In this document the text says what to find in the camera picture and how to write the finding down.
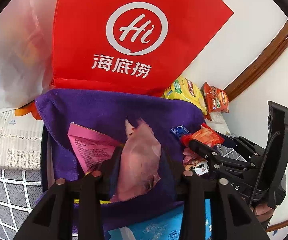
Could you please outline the person's right hand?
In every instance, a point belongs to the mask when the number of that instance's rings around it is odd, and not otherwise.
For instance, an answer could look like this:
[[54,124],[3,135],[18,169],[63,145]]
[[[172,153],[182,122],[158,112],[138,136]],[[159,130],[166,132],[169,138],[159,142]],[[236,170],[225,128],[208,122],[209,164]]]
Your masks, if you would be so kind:
[[274,214],[274,209],[270,208],[266,203],[259,204],[255,208],[250,207],[250,209],[255,214],[256,218],[260,223],[271,219]]

